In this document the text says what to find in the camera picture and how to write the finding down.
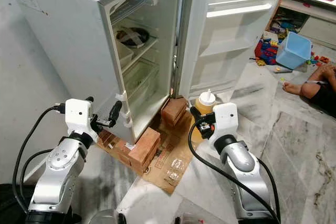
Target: blue plastic basket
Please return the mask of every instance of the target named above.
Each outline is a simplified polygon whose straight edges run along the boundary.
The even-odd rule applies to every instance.
[[[293,32],[289,32],[278,48],[277,63],[294,69],[310,60],[311,42]]]

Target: black cable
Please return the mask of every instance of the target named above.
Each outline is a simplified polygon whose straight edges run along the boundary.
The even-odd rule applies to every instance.
[[[197,124],[200,124],[204,121],[204,119],[198,119],[193,126],[191,126],[190,131],[189,131],[189,135],[188,135],[188,145],[189,145],[189,149],[192,152],[192,154],[199,160],[201,161],[203,164],[207,165],[208,167],[210,167],[211,169],[215,170],[216,172],[222,174],[224,177],[226,177],[227,179],[231,180],[233,183],[235,183],[236,185],[238,185],[240,188],[244,189],[245,191],[247,191],[249,194],[251,194],[254,198],[256,198],[272,215],[273,219],[276,220],[278,222],[278,224],[280,224],[279,219],[277,218],[277,215],[275,214],[275,212],[272,210],[272,208],[259,196],[257,195],[255,192],[253,192],[251,189],[249,189],[247,186],[245,186],[243,183],[241,183],[240,181],[236,180],[234,177],[232,177],[230,174],[227,174],[225,171],[219,169],[217,166],[211,164],[210,162],[208,162],[207,160],[203,159],[202,157],[200,157],[194,150],[192,142],[191,142],[191,136],[192,133],[195,129],[195,126]]]
[[[277,212],[277,217],[279,221],[281,222],[281,215],[280,215],[280,203],[279,203],[279,196],[278,196],[278,190],[277,190],[277,185],[275,183],[275,180],[272,176],[271,171],[268,169],[267,165],[260,159],[258,159],[259,163],[264,167],[266,170],[269,179],[271,180],[272,188],[273,188],[273,194],[274,194],[274,201],[275,201],[275,208]]]
[[[24,199],[21,198],[21,196],[18,194],[17,192],[17,184],[16,184],[16,180],[17,180],[17,172],[19,170],[19,165],[20,165],[20,160],[22,157],[22,153],[23,150],[26,147],[26,144],[28,142],[28,140],[30,139],[30,137],[32,136],[33,132],[35,131],[36,127],[38,126],[38,124],[40,123],[40,121],[42,120],[42,118],[51,110],[57,110],[58,106],[53,106],[50,107],[48,109],[46,109],[41,115],[40,117],[37,119],[36,123],[34,124],[33,128],[31,128],[30,132],[28,133],[26,139],[23,141],[20,151],[17,155],[17,159],[16,159],[16,163],[15,163],[15,167],[14,167],[14,171],[13,171],[13,179],[12,179],[12,190],[13,190],[13,194],[15,196],[15,199],[17,200],[18,204],[20,205],[20,207],[22,208],[22,210],[25,212],[25,214],[28,213],[28,209],[25,205]]]
[[[21,197],[22,199],[24,200],[24,202],[26,203],[26,207],[28,207],[28,203],[25,201],[25,196],[23,194],[23,180],[25,179],[25,173],[26,173],[26,169],[30,163],[30,161],[32,161],[35,157],[41,155],[41,154],[45,154],[45,153],[48,153],[48,152],[51,152],[53,149],[47,149],[47,150],[44,150],[44,151],[40,151],[40,152],[37,152],[35,154],[33,154],[24,164],[24,166],[22,167],[22,170],[21,170],[21,176],[20,176],[20,180],[19,180],[19,185],[20,185],[20,194],[21,194]]]

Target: cable connector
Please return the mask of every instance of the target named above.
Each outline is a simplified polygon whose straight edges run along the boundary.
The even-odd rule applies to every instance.
[[[56,103],[55,110],[61,114],[65,114],[65,103]]]

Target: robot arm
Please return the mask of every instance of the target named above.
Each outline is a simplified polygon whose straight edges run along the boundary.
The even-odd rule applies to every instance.
[[[260,175],[258,159],[248,151],[243,141],[234,135],[238,128],[237,106],[234,103],[216,105],[213,113],[201,115],[195,107],[190,109],[202,138],[217,150],[225,171],[243,183],[270,206],[269,192]],[[232,183],[231,196],[239,223],[276,223],[270,212],[251,194]]]
[[[122,103],[117,101],[108,120],[92,114],[93,98],[69,99],[64,104],[69,136],[63,137],[47,156],[46,168],[38,180],[28,207],[26,223],[74,223],[71,199],[88,148],[97,142],[102,126],[112,127]]]

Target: child's foot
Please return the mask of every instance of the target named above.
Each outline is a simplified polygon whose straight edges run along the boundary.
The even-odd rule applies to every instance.
[[[289,83],[289,82],[285,82],[282,85],[282,89],[285,90],[288,93],[300,95],[301,86],[302,85],[296,85],[296,84],[292,84],[292,83]]]

